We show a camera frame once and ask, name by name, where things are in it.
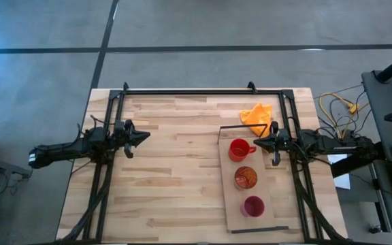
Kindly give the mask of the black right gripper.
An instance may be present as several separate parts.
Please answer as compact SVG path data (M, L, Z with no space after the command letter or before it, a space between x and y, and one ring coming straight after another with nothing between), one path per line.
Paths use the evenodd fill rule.
M280 164L280 151L285 151L294 159L297 159L298 149L295 146L295 142L289 135L288 130L280 128L276 121L271 122L271 125L269 126L269 135L267 137L258 138L254 140L253 143L273 154L272 165L274 167L277 167Z

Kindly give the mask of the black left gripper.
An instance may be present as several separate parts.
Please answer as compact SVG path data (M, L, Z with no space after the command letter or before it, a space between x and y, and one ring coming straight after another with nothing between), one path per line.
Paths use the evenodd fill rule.
M132 147L138 147L144 140L150 137L148 131L138 131L134 129L132 120L117 120L114 123L115 148L123 147L128 159L133 158Z

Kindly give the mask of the red mug with handle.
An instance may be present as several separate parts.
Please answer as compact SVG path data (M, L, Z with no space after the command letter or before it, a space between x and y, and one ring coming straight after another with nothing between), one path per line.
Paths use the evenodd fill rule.
M256 149L244 139L235 139L230 143L228 155L233 162L241 162Z

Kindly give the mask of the amber faceted glass tumbler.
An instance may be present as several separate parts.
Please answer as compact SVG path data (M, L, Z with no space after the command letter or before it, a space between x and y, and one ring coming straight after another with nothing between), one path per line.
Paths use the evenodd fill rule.
M258 176L249 166L239 167L234 173L234 185L237 190L247 190L256 186Z

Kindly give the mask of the tall pink plastic cup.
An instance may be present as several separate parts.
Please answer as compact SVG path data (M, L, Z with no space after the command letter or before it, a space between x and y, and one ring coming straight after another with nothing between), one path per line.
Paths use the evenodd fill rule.
M260 197L250 196L242 203L240 211L245 217L259 217L265 211L265 204Z

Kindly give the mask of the orange cloth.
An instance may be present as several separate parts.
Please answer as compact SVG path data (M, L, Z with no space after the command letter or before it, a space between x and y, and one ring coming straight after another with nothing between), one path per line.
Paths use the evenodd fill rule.
M240 120L244 125L263 124L263 126L251 127L250 129L261 137L267 137L270 133L272 122L272 106L258 103L251 110L242 110Z

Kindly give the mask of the white paper sheet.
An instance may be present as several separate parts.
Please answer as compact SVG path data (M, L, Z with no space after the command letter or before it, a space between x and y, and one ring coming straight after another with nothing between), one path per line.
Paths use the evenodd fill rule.
M342 159L345 159L347 154L329 154L327 156L329 163L332 165ZM344 174L333 178L336 188L350 190L350 176L349 174Z

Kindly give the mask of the grey desk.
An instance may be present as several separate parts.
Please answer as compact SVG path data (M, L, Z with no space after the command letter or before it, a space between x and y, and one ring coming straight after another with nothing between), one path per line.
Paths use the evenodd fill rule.
M382 84L378 82L372 72L362 73L361 78L386 156L385 160L374 161L373 166L377 173L379 185L385 190L382 197L387 208L392 233L392 180L390 178L392 122L385 120L385 116L392 113L392 83Z

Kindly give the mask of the black aluminium table frame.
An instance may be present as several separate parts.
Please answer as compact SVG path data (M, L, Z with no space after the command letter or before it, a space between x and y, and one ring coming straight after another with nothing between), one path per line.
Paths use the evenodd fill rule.
M102 242L117 244L220 244L302 242L297 198L288 154L278 167L263 155L275 231L232 234L227 231L218 153L218 137L249 135L239 113L257 103L270 104L282 123L298 116L303 129L319 120L309 88L290 88L280 102L277 88L165 89L150 95L130 90L123 101L130 119L150 137L128 159L117 154Z

